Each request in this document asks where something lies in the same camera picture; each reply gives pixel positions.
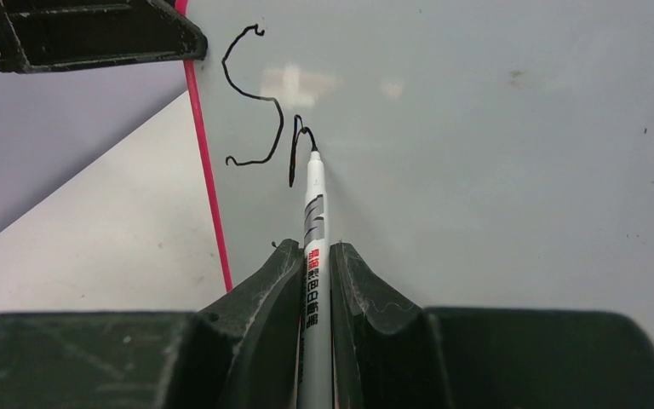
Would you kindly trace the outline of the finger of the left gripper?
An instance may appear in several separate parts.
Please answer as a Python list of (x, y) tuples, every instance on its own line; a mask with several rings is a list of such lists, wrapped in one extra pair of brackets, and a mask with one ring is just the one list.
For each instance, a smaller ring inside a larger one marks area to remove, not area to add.
[(0, 1), (0, 72), (73, 72), (202, 60), (208, 40), (176, 1)]

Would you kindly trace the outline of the pink framed whiteboard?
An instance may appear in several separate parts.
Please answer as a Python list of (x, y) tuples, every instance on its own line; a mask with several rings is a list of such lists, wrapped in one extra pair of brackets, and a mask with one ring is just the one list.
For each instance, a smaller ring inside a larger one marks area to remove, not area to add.
[(654, 1), (190, 1), (234, 283), (330, 240), (427, 305), (627, 315), (654, 342)]

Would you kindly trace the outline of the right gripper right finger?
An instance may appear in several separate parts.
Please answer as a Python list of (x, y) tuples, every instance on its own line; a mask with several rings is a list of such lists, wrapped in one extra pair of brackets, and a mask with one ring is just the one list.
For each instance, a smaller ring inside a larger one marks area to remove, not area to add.
[(654, 345), (600, 311), (422, 308), (330, 250), (339, 408), (654, 408)]

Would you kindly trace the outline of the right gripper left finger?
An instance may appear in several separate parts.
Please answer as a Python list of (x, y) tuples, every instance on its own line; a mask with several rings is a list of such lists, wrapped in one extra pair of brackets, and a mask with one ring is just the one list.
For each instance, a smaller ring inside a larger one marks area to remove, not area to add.
[(291, 408), (300, 245), (197, 311), (0, 314), (0, 408)]

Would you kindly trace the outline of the white whiteboard marker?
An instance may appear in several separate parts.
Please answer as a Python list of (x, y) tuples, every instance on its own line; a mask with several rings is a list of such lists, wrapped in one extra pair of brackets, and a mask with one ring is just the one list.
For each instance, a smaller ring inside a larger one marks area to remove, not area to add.
[(324, 162), (318, 150), (307, 163), (304, 208), (304, 299), (300, 370), (296, 404), (299, 408), (332, 408), (333, 347), (329, 206)]

